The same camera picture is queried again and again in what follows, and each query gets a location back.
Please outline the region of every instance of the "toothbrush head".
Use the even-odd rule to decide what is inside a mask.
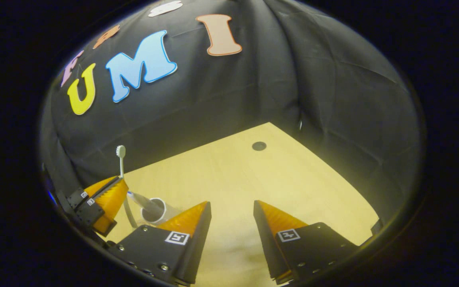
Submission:
[[[119,158],[125,157],[125,146],[124,145],[119,145],[118,147],[116,147],[116,155]]]

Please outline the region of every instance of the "table surface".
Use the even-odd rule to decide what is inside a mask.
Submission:
[[[262,151],[252,148],[265,142]],[[270,278],[253,217],[262,200],[313,224],[324,222],[356,245],[379,219],[369,203],[329,165],[273,124],[266,123],[124,175],[129,190],[186,210],[208,200],[212,221],[197,287],[277,286]],[[129,200],[138,225],[140,208]],[[104,239],[119,242],[133,228],[120,208]]]

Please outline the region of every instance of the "foam letter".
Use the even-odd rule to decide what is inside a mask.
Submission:
[[[177,70],[177,64],[169,61],[164,50],[163,38],[167,31],[155,32],[144,38],[132,59],[124,53],[114,56],[106,64],[113,82],[113,102],[118,103],[129,95],[130,89],[124,86],[125,79],[134,89],[141,85],[141,71],[144,64],[144,81],[151,83],[164,78]]]
[[[210,47],[207,52],[212,56],[225,56],[237,54],[242,51],[242,46],[235,43],[231,34],[228,21],[231,17],[221,14],[202,15],[196,18],[202,22],[210,37]]]
[[[63,87],[65,82],[70,78],[70,75],[72,74],[71,70],[75,67],[75,64],[77,64],[77,58],[79,58],[82,53],[84,53],[84,50],[80,51],[79,54],[77,54],[77,56],[75,56],[65,68],[65,73],[63,73],[63,80],[61,81],[60,87]]]
[[[173,2],[169,2],[166,4],[160,5],[158,7],[155,7],[150,11],[150,14],[148,14],[148,17],[155,17],[157,15],[161,15],[167,12],[174,11],[182,7],[183,4],[180,2],[182,1],[173,1]]]
[[[100,46],[104,41],[107,39],[113,37],[118,31],[120,31],[120,25],[117,25],[113,28],[111,28],[109,31],[106,31],[98,40],[97,43],[95,43],[95,46],[93,46],[93,49],[97,49],[98,46]]]
[[[94,67],[95,63],[89,65],[89,67],[87,67],[86,70],[84,70],[84,72],[80,75],[84,78],[84,83],[86,84],[86,97],[84,100],[79,99],[79,92],[77,90],[79,79],[76,79],[67,91],[67,94],[71,100],[72,111],[77,115],[82,115],[85,113],[95,100],[95,82],[93,81]]]

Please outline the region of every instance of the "orange soft finger pad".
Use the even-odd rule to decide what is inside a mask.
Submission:
[[[261,208],[266,218],[267,225],[270,229],[270,234],[274,236],[274,241],[278,248],[279,248],[279,244],[275,240],[275,234],[277,234],[279,231],[282,231],[282,230],[295,229],[295,228],[300,228],[300,227],[304,227],[308,225],[302,220],[299,220],[298,218],[295,218],[289,215],[288,213],[278,209],[277,207],[274,207],[261,200],[256,200],[255,204],[256,203],[257,203],[257,206]],[[276,282],[286,282],[289,280],[291,276],[292,276],[292,271],[291,271],[291,268],[288,267],[288,270],[280,274],[279,276],[275,277],[275,280]]]
[[[193,237],[199,218],[201,217],[207,202],[208,201],[204,201],[194,207],[191,207],[190,209],[187,209],[181,214],[178,214],[170,220],[158,225],[157,228],[188,233],[191,237]]]
[[[114,177],[102,180],[97,182],[90,187],[86,188],[85,191],[89,196],[95,194],[100,188],[105,184],[111,181]],[[100,234],[104,235],[107,233],[109,227],[114,223],[114,217],[120,210],[120,207],[124,203],[125,197],[129,187],[125,183],[125,180],[122,179],[116,182],[109,190],[103,193],[101,196],[95,199],[97,203],[103,210],[104,215],[102,215],[94,224],[93,228]]]

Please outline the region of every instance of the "white toothbrush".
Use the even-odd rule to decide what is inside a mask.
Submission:
[[[125,157],[125,146],[119,145],[116,147],[116,155],[120,158],[120,178],[124,178],[124,157]],[[133,228],[137,228],[137,224],[135,223],[135,219],[132,216],[131,207],[129,206],[129,200],[125,196],[124,199],[124,208],[127,217],[129,218],[129,222]]]
[[[120,177],[124,177],[124,157],[125,157],[125,146],[119,145],[116,147],[116,155],[120,158]]]

